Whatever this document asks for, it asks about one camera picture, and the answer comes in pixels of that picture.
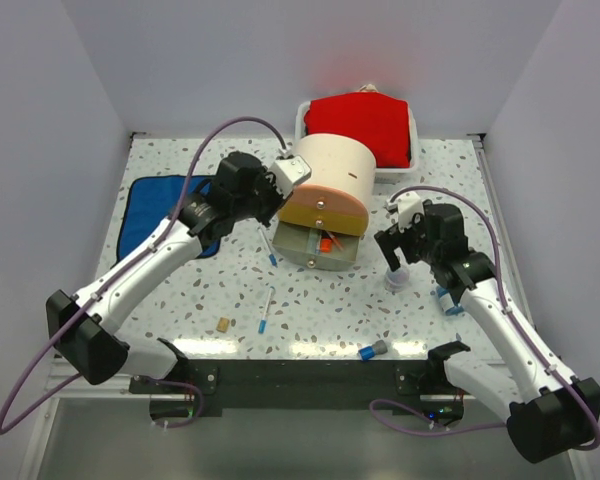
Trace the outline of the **orange thin pen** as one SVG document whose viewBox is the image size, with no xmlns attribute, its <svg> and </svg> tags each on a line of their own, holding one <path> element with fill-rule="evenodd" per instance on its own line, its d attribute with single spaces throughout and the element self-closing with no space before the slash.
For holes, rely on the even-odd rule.
<svg viewBox="0 0 600 480">
<path fill-rule="evenodd" d="M 344 251 L 344 245 L 342 244 L 342 242 L 338 239 L 338 237 L 335 236 L 335 234 L 333 234 L 330 231 L 326 231 L 325 233 L 327 234 L 327 236 L 330 238 L 330 240 L 333 242 L 333 244 L 340 250 L 340 251 Z"/>
</svg>

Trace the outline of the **beige round drawer organizer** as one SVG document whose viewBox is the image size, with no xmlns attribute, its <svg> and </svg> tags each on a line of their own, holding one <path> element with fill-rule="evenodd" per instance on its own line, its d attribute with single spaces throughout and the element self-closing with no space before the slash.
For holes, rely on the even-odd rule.
<svg viewBox="0 0 600 480">
<path fill-rule="evenodd" d="M 311 167 L 311 177 L 297 187 L 278 213 L 273 247 L 287 261 L 310 269 L 344 271 L 356 262 L 361 238 L 370 222 L 376 160 L 362 143 L 335 134 L 310 134 L 292 152 Z M 309 255 L 310 234 L 344 245 L 330 253 Z"/>
</svg>

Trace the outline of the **white blue-capped marker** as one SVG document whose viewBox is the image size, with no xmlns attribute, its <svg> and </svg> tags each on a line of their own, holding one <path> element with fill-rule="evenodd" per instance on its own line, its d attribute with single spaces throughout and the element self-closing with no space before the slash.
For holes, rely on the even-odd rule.
<svg viewBox="0 0 600 480">
<path fill-rule="evenodd" d="M 270 261 L 271 265 L 274 268 L 277 268 L 278 267 L 277 258 L 276 258 L 276 255 L 274 253 L 273 247 L 272 247 L 269 239 L 267 238 L 265 230 L 261 226 L 259 226 L 258 227 L 258 232 L 259 232 L 259 235 L 260 235 L 260 237 L 261 237 L 261 239 L 262 239 L 262 241 L 264 243 L 264 246 L 266 248 L 267 256 L 269 258 L 269 261 Z"/>
<path fill-rule="evenodd" d="M 263 334 L 266 329 L 268 314 L 269 314 L 269 310 L 270 310 L 270 306 L 271 306 L 271 302 L 272 302 L 274 294 L 275 294 L 275 288 L 272 285 L 270 285 L 268 287 L 267 294 L 265 296 L 264 305 L 262 307 L 261 315 L 260 315 L 260 319 L 259 319 L 259 323 L 258 323 L 257 333 L 259 335 Z"/>
</svg>

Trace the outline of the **black orange highlighter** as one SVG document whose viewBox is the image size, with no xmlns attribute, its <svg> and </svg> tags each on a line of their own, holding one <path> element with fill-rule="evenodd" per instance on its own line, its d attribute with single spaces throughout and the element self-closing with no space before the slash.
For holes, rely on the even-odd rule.
<svg viewBox="0 0 600 480">
<path fill-rule="evenodd" d="M 333 248 L 333 243 L 330 239 L 323 238 L 320 241 L 319 252 L 320 253 L 330 253 Z"/>
</svg>

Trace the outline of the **clear green-capped tube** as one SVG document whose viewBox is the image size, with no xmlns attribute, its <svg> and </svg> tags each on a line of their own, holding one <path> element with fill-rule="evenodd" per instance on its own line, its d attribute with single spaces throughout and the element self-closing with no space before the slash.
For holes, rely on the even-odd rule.
<svg viewBox="0 0 600 480">
<path fill-rule="evenodd" d="M 310 234 L 307 239 L 306 252 L 309 255 L 318 255 L 320 253 L 321 235 Z"/>
</svg>

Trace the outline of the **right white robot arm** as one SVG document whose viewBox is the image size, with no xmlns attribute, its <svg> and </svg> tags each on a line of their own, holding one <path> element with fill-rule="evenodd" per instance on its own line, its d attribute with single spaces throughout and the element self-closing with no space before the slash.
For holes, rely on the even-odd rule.
<svg viewBox="0 0 600 480">
<path fill-rule="evenodd" d="M 472 248 L 461 210 L 407 193 L 386 203 L 394 225 L 374 238 L 390 271 L 423 262 L 437 284 L 472 317 L 505 362 L 502 374 L 456 340 L 430 350 L 422 384 L 459 388 L 504 424 L 521 456 L 538 463 L 600 445 L 600 386 L 579 378 L 542 340 L 508 294 L 500 258 Z"/>
</svg>

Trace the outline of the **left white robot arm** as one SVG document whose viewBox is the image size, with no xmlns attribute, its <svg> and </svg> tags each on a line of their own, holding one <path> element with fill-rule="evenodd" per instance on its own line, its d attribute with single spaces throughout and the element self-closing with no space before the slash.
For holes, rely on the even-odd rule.
<svg viewBox="0 0 600 480">
<path fill-rule="evenodd" d="M 269 225 L 310 175 L 298 157 L 265 167 L 250 154 L 230 154 L 110 271 L 73 295 L 51 295 L 46 310 L 55 349 L 92 385 L 127 374 L 151 377 L 165 392 L 180 390 L 187 380 L 184 354 L 163 339 L 125 340 L 119 329 L 159 284 L 229 235 L 237 222 L 254 218 Z"/>
</svg>

